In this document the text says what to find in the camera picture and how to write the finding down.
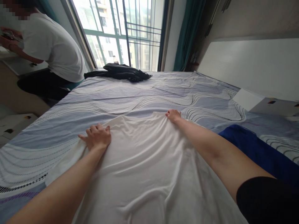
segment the white t-shirt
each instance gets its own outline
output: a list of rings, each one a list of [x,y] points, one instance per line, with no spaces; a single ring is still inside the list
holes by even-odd
[[[82,52],[71,35],[42,13],[33,13],[22,21],[23,51],[44,60],[56,75],[70,82],[79,82],[87,72]]]
[[[119,116],[73,223],[247,223],[228,191],[165,113]],[[48,186],[78,161],[79,140],[48,173]]]

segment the person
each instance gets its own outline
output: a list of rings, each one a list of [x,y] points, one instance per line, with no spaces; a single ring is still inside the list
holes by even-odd
[[[218,134],[169,110],[167,118],[214,170],[249,224],[298,223],[299,196]],[[8,223],[71,223],[96,166],[111,142],[110,127],[86,130],[90,152],[34,197]]]
[[[44,61],[48,69],[26,76],[18,81],[25,92],[44,98],[61,100],[69,90],[79,85],[87,73],[82,52],[70,34],[58,23],[37,9],[35,0],[3,0],[3,6],[21,20],[21,31],[10,31],[15,39],[0,36],[0,44],[20,57],[36,64]]]

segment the bed sheet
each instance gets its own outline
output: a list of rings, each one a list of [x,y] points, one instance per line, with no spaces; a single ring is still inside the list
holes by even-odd
[[[246,112],[232,98],[238,88],[197,72],[149,72],[139,83],[94,77],[0,149],[0,217],[5,222],[45,188],[49,170],[95,123],[119,115],[147,117],[170,108],[216,133],[239,124],[299,163],[298,124]]]

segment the white t-shirt on man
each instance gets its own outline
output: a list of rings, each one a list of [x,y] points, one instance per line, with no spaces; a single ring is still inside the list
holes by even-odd
[[[71,35],[42,13],[33,13],[22,21],[23,52],[44,60],[49,69],[70,82],[80,82],[87,72],[82,52]]]

